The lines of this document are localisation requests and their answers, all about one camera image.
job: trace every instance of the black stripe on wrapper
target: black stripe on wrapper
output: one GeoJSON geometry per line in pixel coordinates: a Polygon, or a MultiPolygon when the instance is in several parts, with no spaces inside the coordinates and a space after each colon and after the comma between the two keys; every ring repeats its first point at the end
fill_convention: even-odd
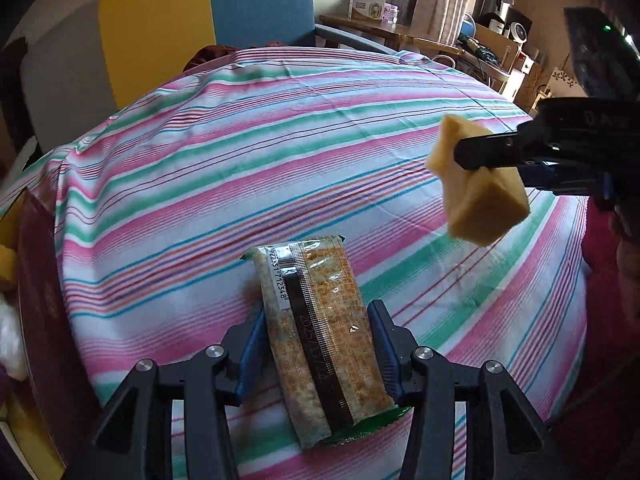
{"type": "Polygon", "coordinates": [[[305,298],[303,291],[303,274],[306,266],[302,251],[296,244],[289,246],[296,261],[296,272],[284,273],[283,280],[289,296],[289,303],[298,329],[298,336],[305,353],[311,377],[316,385],[318,398],[324,416],[332,433],[353,425],[353,417],[344,397],[344,392],[335,373],[334,363],[328,352],[327,341],[321,330],[313,303],[305,298]]]}

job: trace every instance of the metal screw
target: metal screw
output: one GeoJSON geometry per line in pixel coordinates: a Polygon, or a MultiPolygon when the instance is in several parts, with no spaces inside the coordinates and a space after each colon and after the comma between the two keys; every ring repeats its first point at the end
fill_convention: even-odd
{"type": "Polygon", "coordinates": [[[148,372],[154,367],[154,362],[151,359],[140,359],[136,363],[136,370],[139,372],[148,372]]]}
{"type": "Polygon", "coordinates": [[[487,361],[484,365],[490,374],[499,374],[504,367],[498,361],[487,361]]]}
{"type": "Polygon", "coordinates": [[[211,345],[204,352],[209,357],[216,358],[216,357],[220,357],[223,353],[225,353],[225,349],[222,348],[222,346],[220,345],[211,345]]]}
{"type": "Polygon", "coordinates": [[[415,356],[418,359],[431,359],[433,357],[433,350],[428,346],[418,346],[418,348],[415,349],[415,356]]]}

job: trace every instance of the blue chair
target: blue chair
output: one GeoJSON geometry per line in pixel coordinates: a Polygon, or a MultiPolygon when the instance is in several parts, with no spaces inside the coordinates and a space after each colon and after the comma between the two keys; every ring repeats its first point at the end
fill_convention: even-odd
{"type": "Polygon", "coordinates": [[[316,35],[357,50],[394,54],[396,51],[314,21],[313,0],[211,0],[216,43],[247,48],[279,41],[316,46],[316,35]]]}

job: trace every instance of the chair armrest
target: chair armrest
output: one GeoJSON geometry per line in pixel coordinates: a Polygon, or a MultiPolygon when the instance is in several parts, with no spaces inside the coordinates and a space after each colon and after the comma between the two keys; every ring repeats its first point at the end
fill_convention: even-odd
{"type": "Polygon", "coordinates": [[[338,28],[327,27],[326,25],[320,25],[316,23],[316,34],[321,38],[325,38],[329,41],[335,41],[335,43],[351,46],[356,50],[365,50],[366,52],[377,52],[379,54],[396,54],[396,51],[388,46],[380,45],[375,41],[366,40],[350,32],[345,32],[338,28]]]}

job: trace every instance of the white fluffy object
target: white fluffy object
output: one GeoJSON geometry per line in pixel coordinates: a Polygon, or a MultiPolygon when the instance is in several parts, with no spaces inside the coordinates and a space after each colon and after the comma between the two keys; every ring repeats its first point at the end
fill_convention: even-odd
{"type": "Polygon", "coordinates": [[[0,363],[17,381],[27,378],[27,361],[24,356],[20,315],[0,294],[0,363]]]}

